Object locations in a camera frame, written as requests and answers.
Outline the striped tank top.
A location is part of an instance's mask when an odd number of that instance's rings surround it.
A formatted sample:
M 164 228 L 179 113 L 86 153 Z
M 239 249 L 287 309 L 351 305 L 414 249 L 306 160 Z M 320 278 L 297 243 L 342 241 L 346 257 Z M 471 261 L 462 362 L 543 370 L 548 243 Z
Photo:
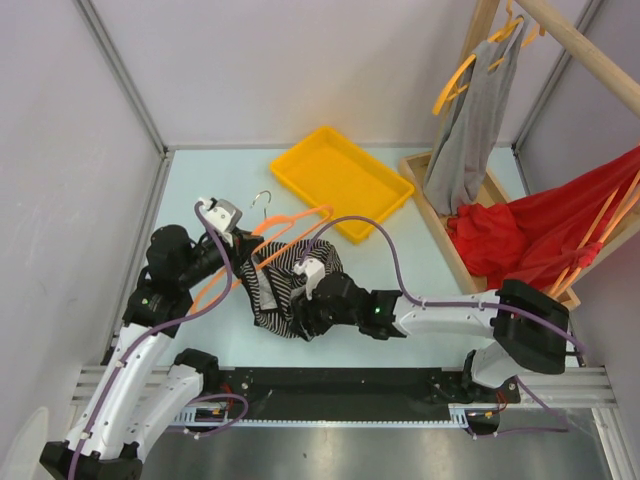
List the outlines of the striped tank top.
M 284 246 L 283 242 L 273 242 L 234 270 L 248 294 L 254 325 L 283 338 L 305 341 L 326 333 L 333 325 L 347 325 L 349 319 L 337 312 L 326 310 L 320 317 L 308 318 L 303 309 L 292 307 L 297 297 L 307 300 L 306 280 L 294 273 L 294 264 L 310 247 L 309 256 L 324 264 L 326 274 L 341 272 L 343 264 L 335 246 L 326 240 L 315 243 L 302 240 L 262 269 L 256 268 L 258 263 Z

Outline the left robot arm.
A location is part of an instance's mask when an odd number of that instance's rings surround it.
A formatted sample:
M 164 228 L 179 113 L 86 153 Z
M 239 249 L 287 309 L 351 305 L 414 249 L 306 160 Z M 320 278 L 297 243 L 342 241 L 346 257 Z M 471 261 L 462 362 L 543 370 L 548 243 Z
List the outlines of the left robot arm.
M 53 478 L 138 479 L 151 447 L 186 406 L 248 404 L 224 389 L 217 358 L 192 348 L 177 355 L 150 396 L 142 392 L 179 327 L 197 316 L 191 288 L 217 273 L 230 277 L 261 241 L 238 228 L 207 227 L 198 241 L 179 225 L 152 234 L 147 263 L 91 400 L 66 439 L 43 448 L 40 463 Z

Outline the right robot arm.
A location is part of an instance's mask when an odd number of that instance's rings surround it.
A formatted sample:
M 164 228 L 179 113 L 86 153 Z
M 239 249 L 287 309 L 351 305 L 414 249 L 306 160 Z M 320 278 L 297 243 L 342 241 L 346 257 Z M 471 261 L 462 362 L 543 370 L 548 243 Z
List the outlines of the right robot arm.
M 335 272 L 294 294 L 291 310 L 292 329 L 306 340 L 334 325 L 376 340 L 435 333 L 488 340 L 466 356 L 458 379 L 432 381 L 437 397 L 449 402 L 491 402 L 520 374 L 565 371 L 568 309 L 519 280 L 473 295 L 410 300 L 398 290 L 367 291 Z

